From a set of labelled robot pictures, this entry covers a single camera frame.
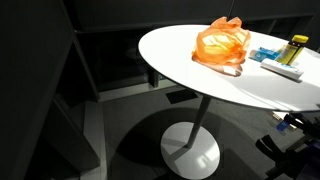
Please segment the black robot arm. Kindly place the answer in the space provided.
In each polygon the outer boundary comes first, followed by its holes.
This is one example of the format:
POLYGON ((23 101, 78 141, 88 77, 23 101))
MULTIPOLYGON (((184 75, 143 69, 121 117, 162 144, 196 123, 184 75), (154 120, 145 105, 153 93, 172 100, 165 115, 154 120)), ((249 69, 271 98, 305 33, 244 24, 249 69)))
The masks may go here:
POLYGON ((282 174, 292 180, 320 180, 320 118, 312 121, 302 113, 289 113, 277 125, 279 131, 290 125, 301 129, 304 136, 282 151, 269 135, 258 139, 255 146, 274 161, 265 180, 275 180, 282 174))

